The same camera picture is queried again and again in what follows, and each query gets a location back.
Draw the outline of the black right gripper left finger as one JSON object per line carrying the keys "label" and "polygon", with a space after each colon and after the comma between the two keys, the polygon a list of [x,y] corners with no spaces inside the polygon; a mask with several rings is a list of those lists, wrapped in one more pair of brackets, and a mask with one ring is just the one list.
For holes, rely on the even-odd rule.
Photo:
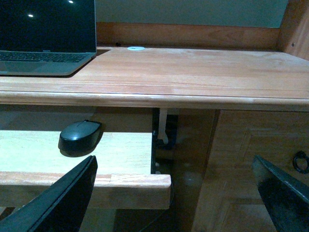
{"label": "black right gripper left finger", "polygon": [[91,199],[98,169],[89,156],[38,197],[0,222],[2,232],[77,232]]}

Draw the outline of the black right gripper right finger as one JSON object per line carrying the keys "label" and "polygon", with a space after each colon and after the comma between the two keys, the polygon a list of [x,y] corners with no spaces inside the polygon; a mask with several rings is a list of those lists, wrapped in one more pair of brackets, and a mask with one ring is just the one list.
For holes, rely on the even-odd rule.
{"label": "black right gripper right finger", "polygon": [[252,170],[259,195],[278,232],[309,230],[309,187],[256,155]]}

